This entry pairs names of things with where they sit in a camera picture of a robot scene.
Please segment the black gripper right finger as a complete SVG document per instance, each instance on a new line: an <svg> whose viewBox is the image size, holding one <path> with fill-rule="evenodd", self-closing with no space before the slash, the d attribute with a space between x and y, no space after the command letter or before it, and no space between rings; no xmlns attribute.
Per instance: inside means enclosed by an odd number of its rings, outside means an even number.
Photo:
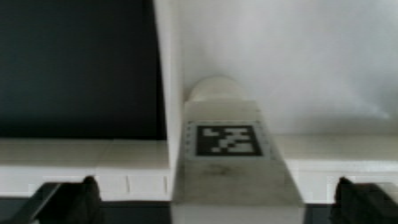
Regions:
<svg viewBox="0 0 398 224"><path fill-rule="evenodd" d="M332 224L398 224L398 203L375 183L339 178L328 219Z"/></svg>

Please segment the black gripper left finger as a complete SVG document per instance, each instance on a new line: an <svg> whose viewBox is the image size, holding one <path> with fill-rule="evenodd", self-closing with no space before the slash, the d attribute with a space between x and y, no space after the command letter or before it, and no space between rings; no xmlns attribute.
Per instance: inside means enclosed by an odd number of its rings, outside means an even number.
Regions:
<svg viewBox="0 0 398 224"><path fill-rule="evenodd" d="M48 182L39 187L10 224L104 224L99 186L92 176L81 182Z"/></svg>

